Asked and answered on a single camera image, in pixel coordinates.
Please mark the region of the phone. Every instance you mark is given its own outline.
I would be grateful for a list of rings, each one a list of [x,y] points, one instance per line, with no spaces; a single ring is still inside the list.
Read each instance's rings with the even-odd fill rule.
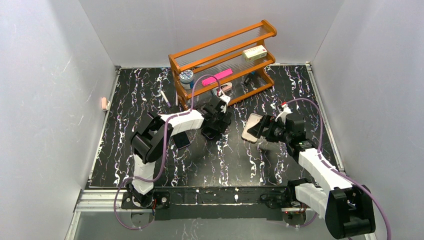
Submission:
[[[251,128],[253,128],[256,124],[260,122],[262,119],[262,115],[251,113],[249,118],[247,119],[247,122],[245,124],[245,127],[243,129],[243,132],[241,134],[241,139],[244,141],[247,141],[249,143],[255,144],[258,141],[258,138],[255,137],[254,134],[251,134],[248,132]]]

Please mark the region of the purple smartphone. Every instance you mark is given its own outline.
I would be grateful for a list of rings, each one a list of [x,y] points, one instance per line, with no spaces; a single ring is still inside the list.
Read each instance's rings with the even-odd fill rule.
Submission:
[[[185,131],[173,135],[172,140],[178,150],[188,147],[191,141]]]

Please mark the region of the black smartphone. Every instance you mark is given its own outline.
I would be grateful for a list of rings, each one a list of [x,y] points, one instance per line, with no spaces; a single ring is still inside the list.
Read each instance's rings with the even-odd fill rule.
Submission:
[[[220,132],[213,128],[205,127],[201,130],[201,134],[207,139],[213,140],[220,134]]]

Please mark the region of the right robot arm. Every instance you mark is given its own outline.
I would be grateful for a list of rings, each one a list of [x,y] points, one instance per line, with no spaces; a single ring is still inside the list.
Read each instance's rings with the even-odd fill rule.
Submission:
[[[373,201],[365,193],[365,186],[357,186],[340,176],[338,171],[307,138],[305,120],[297,113],[284,113],[279,117],[252,113],[242,138],[255,143],[260,137],[268,142],[282,142],[287,153],[318,183],[305,179],[287,184],[288,202],[297,201],[324,217],[329,233],[335,239],[354,237],[375,232]]]

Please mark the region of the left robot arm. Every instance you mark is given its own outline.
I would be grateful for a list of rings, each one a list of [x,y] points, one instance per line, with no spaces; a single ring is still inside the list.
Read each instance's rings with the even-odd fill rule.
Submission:
[[[171,114],[147,113],[141,127],[130,138],[134,157],[134,177],[126,185],[127,192],[139,202],[144,201],[154,187],[154,170],[157,160],[164,165],[170,139],[178,148],[190,144],[186,132],[201,130],[207,139],[224,133],[231,124],[232,114],[227,107],[229,96],[213,96],[197,109]]]

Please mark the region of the pink and blue stapler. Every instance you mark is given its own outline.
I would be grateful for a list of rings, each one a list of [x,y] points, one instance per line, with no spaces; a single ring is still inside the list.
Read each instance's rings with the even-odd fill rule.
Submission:
[[[221,96],[222,94],[225,94],[229,92],[232,89],[232,83],[228,82],[225,84],[221,84],[218,87],[215,87],[211,90],[211,94],[213,96]]]

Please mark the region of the white marker pen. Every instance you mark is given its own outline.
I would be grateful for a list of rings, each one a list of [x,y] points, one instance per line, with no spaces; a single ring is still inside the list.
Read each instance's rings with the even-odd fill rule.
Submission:
[[[179,105],[179,96],[178,96],[178,92],[175,91],[175,106]]]

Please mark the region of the pink flat bar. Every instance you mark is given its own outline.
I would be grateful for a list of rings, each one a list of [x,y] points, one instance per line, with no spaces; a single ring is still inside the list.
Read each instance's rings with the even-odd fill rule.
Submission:
[[[202,85],[203,86],[208,86],[210,84],[215,83],[216,80],[221,80],[221,79],[226,78],[226,77],[228,77],[228,76],[230,76],[232,74],[233,74],[232,69],[231,68],[228,68],[228,69],[226,69],[224,71],[221,71],[221,72],[215,74],[214,76],[210,76],[208,78],[203,79],[201,82],[202,82]]]

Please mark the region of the blue lidded jar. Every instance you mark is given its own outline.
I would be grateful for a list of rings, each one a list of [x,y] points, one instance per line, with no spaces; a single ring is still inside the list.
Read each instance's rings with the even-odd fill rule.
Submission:
[[[194,72],[190,69],[179,74],[179,81],[185,90],[191,90],[194,86]]]

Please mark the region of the purple white pen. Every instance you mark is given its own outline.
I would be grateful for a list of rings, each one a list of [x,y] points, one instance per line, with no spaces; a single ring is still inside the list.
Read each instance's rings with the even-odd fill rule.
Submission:
[[[172,105],[171,105],[170,101],[168,100],[166,94],[162,90],[160,90],[159,92],[160,92],[163,100],[165,101],[166,105],[170,108]]]

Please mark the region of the orange wooden shelf rack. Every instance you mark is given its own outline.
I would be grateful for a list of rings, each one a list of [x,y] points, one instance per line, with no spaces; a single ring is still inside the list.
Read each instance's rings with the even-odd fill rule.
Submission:
[[[198,44],[177,53],[169,54],[178,102],[188,110],[192,97],[206,100],[219,84],[231,83],[228,92],[230,105],[258,94],[275,85],[266,67],[276,62],[268,52],[266,56],[247,61],[245,50],[265,46],[268,38],[275,37],[277,29],[267,20],[241,28],[213,40]]]

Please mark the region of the cream rectangular box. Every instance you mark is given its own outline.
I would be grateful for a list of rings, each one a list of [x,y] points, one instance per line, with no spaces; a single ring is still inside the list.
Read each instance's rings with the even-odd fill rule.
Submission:
[[[242,56],[247,63],[264,58],[267,55],[268,51],[263,45],[257,45],[242,52]]]

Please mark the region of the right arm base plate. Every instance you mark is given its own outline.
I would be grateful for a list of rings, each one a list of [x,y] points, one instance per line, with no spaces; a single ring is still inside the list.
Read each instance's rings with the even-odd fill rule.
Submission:
[[[262,193],[258,199],[270,209],[298,208],[298,212],[305,211],[307,205],[297,200],[294,187],[272,189]]]

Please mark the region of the pink wall hook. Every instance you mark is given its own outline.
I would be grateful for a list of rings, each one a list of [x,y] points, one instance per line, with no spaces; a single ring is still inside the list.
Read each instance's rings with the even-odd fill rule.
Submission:
[[[106,97],[101,98],[101,109],[103,111],[108,111],[110,109],[110,101]]]

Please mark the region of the aluminium front frame rail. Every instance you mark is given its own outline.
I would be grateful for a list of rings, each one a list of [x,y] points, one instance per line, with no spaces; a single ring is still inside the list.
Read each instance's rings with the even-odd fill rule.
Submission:
[[[71,225],[66,234],[67,240],[74,239],[77,222],[82,212],[129,212],[132,214],[149,213],[157,221],[179,219],[267,219],[268,221],[287,221],[289,226],[300,227],[312,222],[307,219],[311,212],[313,219],[318,215],[307,206],[305,211],[298,207],[268,208],[259,201],[259,196],[272,189],[285,186],[243,186],[243,187],[157,187],[153,190],[170,193],[168,209],[122,209],[123,194],[127,190],[88,189],[80,194]]]

